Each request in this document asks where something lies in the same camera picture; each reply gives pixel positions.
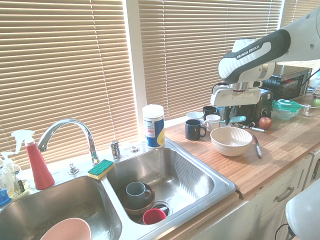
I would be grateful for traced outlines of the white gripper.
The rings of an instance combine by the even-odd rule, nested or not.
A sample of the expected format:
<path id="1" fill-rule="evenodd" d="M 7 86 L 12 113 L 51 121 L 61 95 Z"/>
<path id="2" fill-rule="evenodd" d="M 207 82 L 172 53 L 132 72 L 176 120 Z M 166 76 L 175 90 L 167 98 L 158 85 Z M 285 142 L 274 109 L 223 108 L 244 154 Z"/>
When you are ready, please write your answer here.
<path id="1" fill-rule="evenodd" d="M 210 104 L 214 107 L 225 107 L 224 120 L 228 125 L 230 117 L 237 116 L 237 106 L 257 104 L 260 95 L 261 90 L 258 87 L 248 88 L 238 93 L 228 86 L 215 86 L 212 90 Z"/>

